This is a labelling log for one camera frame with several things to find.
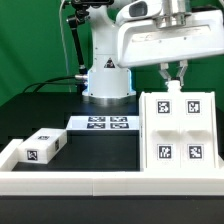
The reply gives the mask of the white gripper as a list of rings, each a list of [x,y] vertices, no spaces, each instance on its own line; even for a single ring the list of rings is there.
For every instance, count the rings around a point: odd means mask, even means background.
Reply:
[[[181,61],[177,77],[184,83],[188,59],[224,53],[224,19],[219,9],[192,12],[187,0],[136,0],[116,17],[117,63],[121,67],[160,64],[170,81],[168,62]]]

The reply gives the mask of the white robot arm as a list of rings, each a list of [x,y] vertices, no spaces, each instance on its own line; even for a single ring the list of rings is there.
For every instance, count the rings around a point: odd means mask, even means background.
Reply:
[[[182,78],[188,61],[224,54],[224,14],[219,9],[190,8],[190,0],[114,0],[87,10],[92,30],[93,64],[83,96],[102,104],[135,96],[131,69],[179,64]]]

